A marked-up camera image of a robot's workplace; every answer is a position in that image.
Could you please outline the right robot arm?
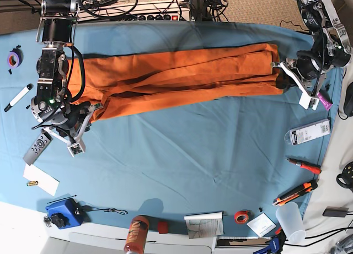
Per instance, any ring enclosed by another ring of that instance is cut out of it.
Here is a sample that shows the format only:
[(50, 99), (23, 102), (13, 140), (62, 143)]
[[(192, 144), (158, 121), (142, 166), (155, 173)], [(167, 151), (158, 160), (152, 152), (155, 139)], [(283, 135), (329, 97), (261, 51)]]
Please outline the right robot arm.
[(25, 154), (32, 164), (53, 138), (64, 142), (71, 156), (85, 152), (82, 136), (102, 104), (85, 101), (76, 105), (85, 89), (83, 56), (74, 46), (82, 0), (43, 0), (37, 42), (44, 44), (36, 65), (39, 75), (30, 110), (41, 130)]

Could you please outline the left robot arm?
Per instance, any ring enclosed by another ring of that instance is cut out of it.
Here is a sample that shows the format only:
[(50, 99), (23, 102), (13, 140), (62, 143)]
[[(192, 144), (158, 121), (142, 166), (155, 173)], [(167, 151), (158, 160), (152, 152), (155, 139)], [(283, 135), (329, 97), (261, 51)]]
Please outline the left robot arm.
[(312, 38), (310, 50), (300, 50), (296, 59), (272, 63), (290, 77), (302, 92), (299, 104), (316, 110), (318, 93), (334, 67), (344, 68), (351, 61), (352, 47), (331, 0), (296, 0)]

